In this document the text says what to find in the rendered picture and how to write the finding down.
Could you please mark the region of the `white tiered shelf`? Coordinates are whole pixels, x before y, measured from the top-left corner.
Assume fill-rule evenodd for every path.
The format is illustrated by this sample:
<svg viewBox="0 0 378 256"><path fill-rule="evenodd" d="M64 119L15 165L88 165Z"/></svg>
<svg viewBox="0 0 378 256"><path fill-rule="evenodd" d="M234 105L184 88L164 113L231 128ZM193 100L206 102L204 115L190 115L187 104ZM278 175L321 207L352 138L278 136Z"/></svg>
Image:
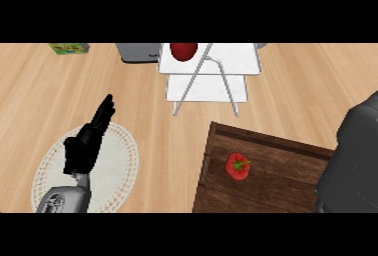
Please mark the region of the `white tiered shelf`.
<svg viewBox="0 0 378 256"><path fill-rule="evenodd" d="M266 43L200 43L194 57L181 62L170 44L162 44L159 72L167 75L166 100L178 115L185 102L224 102L232 105L249 101L247 77L262 73L259 50Z"/></svg>

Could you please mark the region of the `green printed box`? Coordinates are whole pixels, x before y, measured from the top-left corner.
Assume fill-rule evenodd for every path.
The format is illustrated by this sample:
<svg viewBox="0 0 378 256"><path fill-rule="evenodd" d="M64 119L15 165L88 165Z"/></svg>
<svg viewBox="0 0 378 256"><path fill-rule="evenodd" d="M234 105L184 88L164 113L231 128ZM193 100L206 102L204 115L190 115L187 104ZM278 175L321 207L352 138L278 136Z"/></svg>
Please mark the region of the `green printed box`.
<svg viewBox="0 0 378 256"><path fill-rule="evenodd" d="M49 43L49 46L58 55L85 54L91 48L88 43Z"/></svg>

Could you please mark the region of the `dark red round fruit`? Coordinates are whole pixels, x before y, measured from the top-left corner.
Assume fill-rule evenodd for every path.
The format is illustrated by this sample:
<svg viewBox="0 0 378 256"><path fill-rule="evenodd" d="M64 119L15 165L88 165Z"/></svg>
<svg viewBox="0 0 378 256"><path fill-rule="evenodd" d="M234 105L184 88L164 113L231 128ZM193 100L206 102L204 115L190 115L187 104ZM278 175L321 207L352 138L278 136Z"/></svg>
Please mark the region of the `dark red round fruit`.
<svg viewBox="0 0 378 256"><path fill-rule="evenodd" d="M172 55L181 62L190 61L197 53L197 43L172 43L170 44Z"/></svg>

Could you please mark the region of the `red tomato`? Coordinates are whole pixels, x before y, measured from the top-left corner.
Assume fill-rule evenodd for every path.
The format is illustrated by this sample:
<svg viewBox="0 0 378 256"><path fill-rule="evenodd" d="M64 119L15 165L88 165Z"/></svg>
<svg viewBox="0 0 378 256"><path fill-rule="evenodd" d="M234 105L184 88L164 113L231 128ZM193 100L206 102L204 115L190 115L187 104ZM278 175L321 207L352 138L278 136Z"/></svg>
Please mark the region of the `red tomato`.
<svg viewBox="0 0 378 256"><path fill-rule="evenodd" d="M247 179L250 168L252 160L240 152L232 152L225 164L225 170L235 181Z"/></svg>

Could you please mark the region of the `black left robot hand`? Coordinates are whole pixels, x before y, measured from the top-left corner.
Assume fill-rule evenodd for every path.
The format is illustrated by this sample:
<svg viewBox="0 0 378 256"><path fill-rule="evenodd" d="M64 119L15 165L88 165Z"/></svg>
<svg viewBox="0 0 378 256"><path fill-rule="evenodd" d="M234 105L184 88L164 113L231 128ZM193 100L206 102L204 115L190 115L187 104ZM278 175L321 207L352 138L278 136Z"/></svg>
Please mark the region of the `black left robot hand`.
<svg viewBox="0 0 378 256"><path fill-rule="evenodd" d="M64 173L89 174L97 163L104 135L116 113L113 95L108 94L95 113L91 123L86 123L74 137L64 141L66 167Z"/></svg>

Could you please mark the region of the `grey box appliance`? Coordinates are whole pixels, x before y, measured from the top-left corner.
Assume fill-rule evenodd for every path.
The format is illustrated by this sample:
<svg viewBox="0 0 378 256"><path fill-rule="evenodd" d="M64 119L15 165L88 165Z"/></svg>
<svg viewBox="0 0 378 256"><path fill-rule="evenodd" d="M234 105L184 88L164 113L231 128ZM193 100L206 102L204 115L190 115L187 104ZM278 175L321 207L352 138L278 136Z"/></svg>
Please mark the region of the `grey box appliance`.
<svg viewBox="0 0 378 256"><path fill-rule="evenodd" d="M117 43L125 63L157 63L160 58L160 43Z"/></svg>

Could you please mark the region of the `white oval placemat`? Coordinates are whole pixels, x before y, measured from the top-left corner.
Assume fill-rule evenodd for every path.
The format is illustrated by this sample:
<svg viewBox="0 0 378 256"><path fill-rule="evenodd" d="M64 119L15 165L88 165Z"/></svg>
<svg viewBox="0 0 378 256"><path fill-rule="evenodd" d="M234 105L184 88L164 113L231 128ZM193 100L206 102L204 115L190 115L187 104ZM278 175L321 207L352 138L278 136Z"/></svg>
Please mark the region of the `white oval placemat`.
<svg viewBox="0 0 378 256"><path fill-rule="evenodd" d="M64 140L74 137L80 127L71 130L51 147L40 162L32 189L33 211L52 187L74 186L76 180L64 174ZM104 135L97 164L91 172L91 213L116 213L133 189L139 170L139 151L128 129L111 123Z"/></svg>

